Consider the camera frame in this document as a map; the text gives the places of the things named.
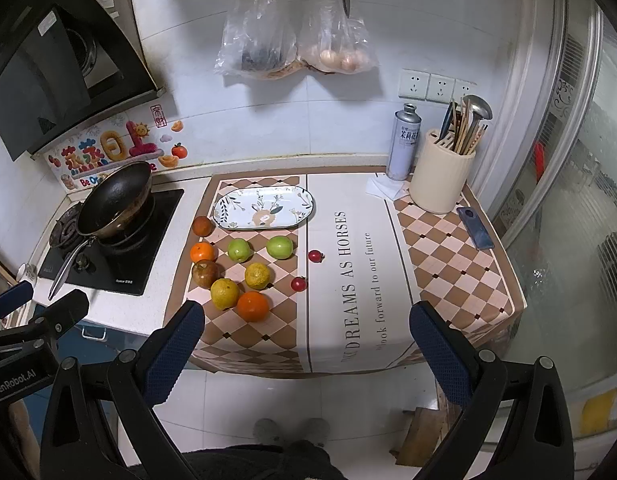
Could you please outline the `yellow citrus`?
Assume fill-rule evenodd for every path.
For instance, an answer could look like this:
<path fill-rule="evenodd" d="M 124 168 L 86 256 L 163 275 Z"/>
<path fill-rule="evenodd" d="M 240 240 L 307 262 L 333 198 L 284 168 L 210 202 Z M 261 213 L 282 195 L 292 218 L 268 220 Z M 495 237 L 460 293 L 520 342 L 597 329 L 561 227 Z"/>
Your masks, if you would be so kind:
<path fill-rule="evenodd" d="M 266 289 L 270 280 L 272 279 L 272 272 L 269 267 L 264 263 L 254 262 L 246 268 L 244 271 L 244 280 L 246 284 L 254 290 Z"/>
<path fill-rule="evenodd" d="M 211 301 L 218 310 L 235 307 L 240 296 L 240 288 L 230 278 L 219 278 L 211 286 Z"/>

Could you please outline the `brown-red apple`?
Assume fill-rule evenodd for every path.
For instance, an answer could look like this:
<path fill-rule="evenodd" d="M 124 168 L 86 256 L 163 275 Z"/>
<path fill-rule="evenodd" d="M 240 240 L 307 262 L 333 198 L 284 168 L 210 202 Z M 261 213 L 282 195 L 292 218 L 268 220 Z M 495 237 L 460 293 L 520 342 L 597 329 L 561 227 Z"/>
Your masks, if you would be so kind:
<path fill-rule="evenodd" d="M 220 271 L 213 260 L 200 260 L 194 264 L 191 270 L 194 284 L 204 289 L 212 287 L 218 279 L 218 274 L 220 274 Z"/>

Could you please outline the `bright orange front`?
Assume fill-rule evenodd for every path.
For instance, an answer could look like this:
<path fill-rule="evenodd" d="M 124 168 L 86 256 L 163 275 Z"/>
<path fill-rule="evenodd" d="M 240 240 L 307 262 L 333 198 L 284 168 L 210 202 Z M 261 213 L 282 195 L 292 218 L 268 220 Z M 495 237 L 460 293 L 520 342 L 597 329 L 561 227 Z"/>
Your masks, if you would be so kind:
<path fill-rule="evenodd" d="M 245 292 L 238 299 L 236 311 L 246 322 L 263 322 L 269 315 L 268 298 L 261 292 Z"/>

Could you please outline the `orange tangerine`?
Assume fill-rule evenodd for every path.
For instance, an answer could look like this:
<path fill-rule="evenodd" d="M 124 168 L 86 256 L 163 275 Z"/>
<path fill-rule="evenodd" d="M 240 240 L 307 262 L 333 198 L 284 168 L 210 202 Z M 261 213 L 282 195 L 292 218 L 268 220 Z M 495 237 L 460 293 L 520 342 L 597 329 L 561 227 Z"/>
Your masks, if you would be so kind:
<path fill-rule="evenodd" d="M 216 249 L 209 242 L 198 242 L 191 247 L 189 257 L 193 263 L 214 261 L 216 259 Z"/>

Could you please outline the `green apple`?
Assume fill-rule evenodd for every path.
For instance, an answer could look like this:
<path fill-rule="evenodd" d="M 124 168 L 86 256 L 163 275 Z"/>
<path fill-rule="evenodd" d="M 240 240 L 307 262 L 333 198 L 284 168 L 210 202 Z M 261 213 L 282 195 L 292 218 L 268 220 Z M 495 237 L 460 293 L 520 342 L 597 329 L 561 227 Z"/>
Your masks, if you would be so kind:
<path fill-rule="evenodd" d="M 266 244 L 268 254 L 277 260 L 286 260 L 293 255 L 294 244 L 287 236 L 277 235 Z"/>
<path fill-rule="evenodd" d="M 248 261 L 252 256 L 251 245 L 242 238 L 234 238 L 228 244 L 227 253 L 232 261 L 243 263 Z"/>

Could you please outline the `dark red-orange tangerine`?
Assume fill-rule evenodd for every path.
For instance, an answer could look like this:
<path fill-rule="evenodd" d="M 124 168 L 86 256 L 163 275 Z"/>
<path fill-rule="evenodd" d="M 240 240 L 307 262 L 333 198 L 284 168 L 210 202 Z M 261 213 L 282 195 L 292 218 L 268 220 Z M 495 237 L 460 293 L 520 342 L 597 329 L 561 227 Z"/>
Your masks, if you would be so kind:
<path fill-rule="evenodd" d="M 192 222 L 192 232 L 197 237 L 207 237 L 212 234 L 215 224 L 212 220 L 205 216 L 198 216 Z"/>

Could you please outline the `red cherry tomato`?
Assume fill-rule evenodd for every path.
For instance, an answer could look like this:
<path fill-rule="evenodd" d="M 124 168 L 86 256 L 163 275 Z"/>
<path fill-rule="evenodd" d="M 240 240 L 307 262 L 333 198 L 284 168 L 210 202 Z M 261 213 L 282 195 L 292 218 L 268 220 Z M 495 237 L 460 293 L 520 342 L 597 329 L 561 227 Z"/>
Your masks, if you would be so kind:
<path fill-rule="evenodd" d="M 303 290 L 307 289 L 306 278 L 303 278 L 303 276 L 297 276 L 291 281 L 291 288 L 295 292 L 303 292 Z"/>
<path fill-rule="evenodd" d="M 307 258 L 314 263 L 320 263 L 324 260 L 325 255 L 319 250 L 314 249 L 307 254 Z"/>

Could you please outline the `black gas stove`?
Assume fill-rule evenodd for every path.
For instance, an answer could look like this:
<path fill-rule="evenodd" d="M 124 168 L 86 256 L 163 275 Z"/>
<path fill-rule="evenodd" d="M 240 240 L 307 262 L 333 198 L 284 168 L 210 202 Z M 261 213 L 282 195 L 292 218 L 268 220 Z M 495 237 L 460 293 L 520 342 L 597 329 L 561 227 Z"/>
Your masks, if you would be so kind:
<path fill-rule="evenodd" d="M 77 255 L 66 282 L 105 292 L 140 296 L 145 292 L 156 254 L 184 195 L 182 190 L 153 192 L 126 229 L 96 240 Z M 76 204 L 56 221 L 49 250 L 38 275 L 52 281 L 64 260 L 85 237 L 77 233 L 82 205 Z"/>

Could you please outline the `black frying pan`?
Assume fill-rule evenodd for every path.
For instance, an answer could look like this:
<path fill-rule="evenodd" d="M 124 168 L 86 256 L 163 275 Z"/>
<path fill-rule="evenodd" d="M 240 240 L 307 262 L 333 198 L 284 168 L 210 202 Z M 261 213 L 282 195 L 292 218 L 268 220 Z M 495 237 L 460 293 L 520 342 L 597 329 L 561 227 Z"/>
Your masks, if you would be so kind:
<path fill-rule="evenodd" d="M 77 233 L 83 237 L 62 263 L 48 292 L 53 300 L 66 282 L 78 254 L 96 240 L 121 233 L 144 206 L 151 188 L 148 162 L 132 162 L 103 179 L 84 200 L 76 220 Z"/>

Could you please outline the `checkered horses table mat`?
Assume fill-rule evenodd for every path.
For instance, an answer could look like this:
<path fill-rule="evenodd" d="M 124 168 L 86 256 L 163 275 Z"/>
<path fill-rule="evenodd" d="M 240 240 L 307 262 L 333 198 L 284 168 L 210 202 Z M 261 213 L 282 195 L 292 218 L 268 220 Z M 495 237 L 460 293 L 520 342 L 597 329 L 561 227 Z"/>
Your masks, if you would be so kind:
<path fill-rule="evenodd" d="M 199 302 L 205 328 L 192 362 L 213 372 L 300 377 L 389 370 L 421 360 L 409 331 L 409 311 L 419 300 L 473 344 L 505 330 L 527 304 L 501 244 L 478 250 L 456 211 L 431 214 L 409 197 L 395 202 L 366 193 L 367 172 L 228 174 L 203 192 L 200 216 L 213 220 L 215 202 L 243 188 L 299 186 L 315 206 L 299 226 L 282 230 L 229 231 L 215 224 L 206 241 L 216 249 L 222 278 L 243 285 L 246 263 L 228 257 L 234 238 L 246 240 L 251 262 L 272 272 L 265 289 L 269 315 L 246 322 L 235 308 L 218 310 L 211 292 L 192 280 L 191 245 L 182 250 L 168 307 Z M 286 260 L 271 257 L 267 242 L 287 236 Z M 325 255 L 314 263 L 307 254 Z M 295 292 L 291 281 L 307 280 Z"/>

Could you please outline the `oval floral ceramic plate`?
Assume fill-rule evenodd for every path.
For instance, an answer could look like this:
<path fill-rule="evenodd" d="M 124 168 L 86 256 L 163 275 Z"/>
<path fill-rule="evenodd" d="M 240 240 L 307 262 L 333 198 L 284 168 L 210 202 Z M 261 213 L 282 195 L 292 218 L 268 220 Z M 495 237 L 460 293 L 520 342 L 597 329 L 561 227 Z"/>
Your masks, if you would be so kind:
<path fill-rule="evenodd" d="M 314 211 L 312 194 L 299 186 L 230 191 L 213 206 L 213 220 L 229 231 L 282 230 L 299 226 Z"/>

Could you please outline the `black range hood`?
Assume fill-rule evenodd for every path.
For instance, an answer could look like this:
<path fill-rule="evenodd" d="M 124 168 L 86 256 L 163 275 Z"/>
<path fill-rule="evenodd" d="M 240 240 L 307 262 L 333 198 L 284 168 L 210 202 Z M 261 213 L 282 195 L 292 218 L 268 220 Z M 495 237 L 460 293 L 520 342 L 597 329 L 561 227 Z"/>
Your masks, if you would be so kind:
<path fill-rule="evenodd" d="M 158 96 L 132 0 L 0 0 L 0 138 L 12 159 Z"/>

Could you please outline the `cream utensil holder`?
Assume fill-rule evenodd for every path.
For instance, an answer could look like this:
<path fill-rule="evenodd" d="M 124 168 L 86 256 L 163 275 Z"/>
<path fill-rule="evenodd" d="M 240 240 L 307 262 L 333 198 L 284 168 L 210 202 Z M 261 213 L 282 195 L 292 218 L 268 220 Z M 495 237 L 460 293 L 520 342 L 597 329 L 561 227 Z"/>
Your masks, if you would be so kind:
<path fill-rule="evenodd" d="M 413 202 L 431 214 L 451 212 L 467 182 L 476 153 L 457 154 L 436 144 L 438 129 L 429 130 L 421 139 L 409 194 Z"/>

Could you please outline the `metal ladle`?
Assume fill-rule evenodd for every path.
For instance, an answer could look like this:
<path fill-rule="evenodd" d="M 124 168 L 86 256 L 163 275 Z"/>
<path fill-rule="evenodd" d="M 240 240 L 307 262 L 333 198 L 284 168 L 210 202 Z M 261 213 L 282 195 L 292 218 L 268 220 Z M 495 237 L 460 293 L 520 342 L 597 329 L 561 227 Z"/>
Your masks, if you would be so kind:
<path fill-rule="evenodd" d="M 487 101 L 474 94 L 464 96 L 463 103 L 465 105 L 464 119 L 467 127 L 461 133 L 461 138 L 458 140 L 456 148 L 458 148 L 459 154 L 468 155 L 477 144 L 478 132 L 482 122 L 493 118 L 493 110 Z"/>

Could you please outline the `white wall socket strip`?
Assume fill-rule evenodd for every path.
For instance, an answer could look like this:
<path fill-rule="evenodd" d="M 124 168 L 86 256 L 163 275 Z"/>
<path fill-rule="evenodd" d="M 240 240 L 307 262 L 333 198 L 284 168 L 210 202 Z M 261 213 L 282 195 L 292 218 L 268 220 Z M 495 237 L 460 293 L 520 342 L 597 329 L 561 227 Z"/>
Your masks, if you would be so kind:
<path fill-rule="evenodd" d="M 400 73 L 397 95 L 403 100 L 428 101 L 449 104 L 460 101 L 477 90 L 478 85 L 469 80 L 403 68 Z"/>

